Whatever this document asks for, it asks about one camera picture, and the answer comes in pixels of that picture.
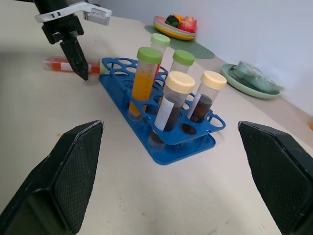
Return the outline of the dark green toy fruit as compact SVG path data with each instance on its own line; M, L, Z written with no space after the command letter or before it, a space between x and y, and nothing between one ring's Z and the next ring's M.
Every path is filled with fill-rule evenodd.
M177 28L179 26L179 19L175 15L170 15L166 18L165 23Z

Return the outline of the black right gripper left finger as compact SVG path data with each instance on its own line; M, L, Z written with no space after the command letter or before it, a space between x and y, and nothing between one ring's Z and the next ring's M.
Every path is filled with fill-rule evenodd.
M63 133L0 214L0 235L77 235L93 190L104 123Z

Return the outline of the yellow plate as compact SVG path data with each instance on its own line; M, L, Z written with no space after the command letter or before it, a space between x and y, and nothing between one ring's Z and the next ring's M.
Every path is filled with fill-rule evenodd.
M158 25L156 23L154 23L153 25L160 32L166 32L166 33L170 32L172 34L177 34L177 35L181 35L181 36L185 36L185 37L195 37L196 36L195 33L184 32L183 30L180 30L180 29L171 29L171 28L168 28L166 26Z

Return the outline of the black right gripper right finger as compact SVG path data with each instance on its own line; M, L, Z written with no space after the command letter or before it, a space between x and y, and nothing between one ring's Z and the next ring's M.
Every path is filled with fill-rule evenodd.
M313 157L288 133L239 121L254 183L282 235L313 235Z

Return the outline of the red liquid test tube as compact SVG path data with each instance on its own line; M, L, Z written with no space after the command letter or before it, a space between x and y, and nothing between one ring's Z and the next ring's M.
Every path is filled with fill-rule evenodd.
M88 74L103 75L108 72L101 59L87 60ZM47 71L74 72L67 58L48 57L43 61L44 69Z

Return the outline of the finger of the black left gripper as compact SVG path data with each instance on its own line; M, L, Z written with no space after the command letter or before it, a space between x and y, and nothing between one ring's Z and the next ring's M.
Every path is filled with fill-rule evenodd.
M81 49L79 41L77 39L78 33L76 31L70 32L71 36L71 65L73 70L83 80L88 81L89 79L89 67L85 59L84 53Z
M60 46L73 71L86 80L86 59L78 40L63 41Z

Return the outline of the stacked plates with toy fruit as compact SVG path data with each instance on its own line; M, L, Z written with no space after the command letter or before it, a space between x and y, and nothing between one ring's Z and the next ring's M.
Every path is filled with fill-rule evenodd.
M156 23L158 25L161 25L162 27L166 27L168 29L180 32L180 33L185 33L185 34L196 34L197 33L197 28L196 28L196 30L194 32L191 32L190 30L189 31L185 31L185 30L182 30L182 29L180 29L178 27L171 26L171 25L166 23L166 18L165 17L161 17L161 16L155 16L154 17L154 23Z

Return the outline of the empty green-capped tube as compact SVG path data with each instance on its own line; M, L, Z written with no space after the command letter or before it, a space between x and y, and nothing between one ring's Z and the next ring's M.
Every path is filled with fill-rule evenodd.
M179 71L183 73L188 73L189 67L193 65L195 57L193 54L177 49L173 54L173 62L170 68L171 71Z

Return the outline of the pale green glass bowl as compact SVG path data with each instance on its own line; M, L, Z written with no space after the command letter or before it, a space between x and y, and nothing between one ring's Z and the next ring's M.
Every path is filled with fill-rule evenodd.
M279 94L284 88L265 76L257 67L244 61L233 65L229 75L239 83L266 94Z

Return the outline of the blue test tube rack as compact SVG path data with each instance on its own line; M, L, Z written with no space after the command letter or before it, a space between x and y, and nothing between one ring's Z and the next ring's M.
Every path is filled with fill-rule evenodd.
M105 57L101 59L100 67L106 71L99 76L100 83L152 159L158 164L168 165L213 148L216 141L211 134L226 127L224 120L213 111L209 111L202 123L194 123L187 118L188 111L181 109L172 131L156 130L154 121L159 108L158 101L163 95L168 71L161 68L147 101L136 101L132 98L135 72L131 69L136 69L137 60ZM153 150L148 145L148 136L152 130L156 130L164 142L165 147L162 150Z

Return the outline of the white-labelled dark liquid tube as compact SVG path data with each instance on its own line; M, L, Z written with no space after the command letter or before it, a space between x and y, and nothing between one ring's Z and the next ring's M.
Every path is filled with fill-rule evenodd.
M169 132L179 118L188 94L193 91L195 80L180 71L171 71L165 81L161 105L155 119L155 127Z

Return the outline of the large pale green plate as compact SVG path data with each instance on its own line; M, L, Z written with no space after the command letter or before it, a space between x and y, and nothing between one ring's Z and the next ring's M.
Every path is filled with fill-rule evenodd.
M234 64L224 64L221 68L221 71L220 71L221 75L223 75L226 78L227 83L230 86L234 87L235 89L239 90L242 93L245 93L246 95L249 95L249 96L252 96L255 98L260 98L260 99L274 99L280 95L280 93L276 93L276 94L264 93L261 91L257 91L253 88L250 88L244 84L241 84L240 82L238 82L237 80L232 78L228 73L229 70L233 66L235 66L235 65Z

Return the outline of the dark green table mat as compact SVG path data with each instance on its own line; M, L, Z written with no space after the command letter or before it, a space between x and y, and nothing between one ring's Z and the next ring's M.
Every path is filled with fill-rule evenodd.
M209 49L204 46L198 44L195 41L195 37L185 37L177 34L172 34L170 32L160 32L157 30L154 25L146 25L144 28L151 34L153 33L161 33L167 37L170 37L170 47L174 50L182 49L191 54L193 54L196 58L199 59L213 59L215 54L211 52Z

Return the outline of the red toy fruit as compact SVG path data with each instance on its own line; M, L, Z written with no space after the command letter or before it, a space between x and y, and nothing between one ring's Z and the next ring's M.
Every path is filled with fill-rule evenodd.
M196 33L197 20L195 20L193 17L186 16L179 23L179 29L189 33Z

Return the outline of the pale green capped tube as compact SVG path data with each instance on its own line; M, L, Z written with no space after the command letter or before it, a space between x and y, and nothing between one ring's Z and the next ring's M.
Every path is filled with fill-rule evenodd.
M170 38L159 33L153 33L151 36L151 48L154 48L162 54L161 59L163 59L166 48L170 45Z

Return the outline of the brown liquid cream-capped tube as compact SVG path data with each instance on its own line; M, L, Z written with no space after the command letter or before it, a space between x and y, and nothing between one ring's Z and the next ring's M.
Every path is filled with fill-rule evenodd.
M202 123L226 83L226 78L221 74L206 70L201 76L200 86L189 108L188 119L194 123Z

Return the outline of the yellow liquid green-capped tube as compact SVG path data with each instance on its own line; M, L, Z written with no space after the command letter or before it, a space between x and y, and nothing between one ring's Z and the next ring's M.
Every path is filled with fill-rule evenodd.
M162 60L162 53L151 47L140 47L137 51L137 59L132 98L137 101L147 101Z

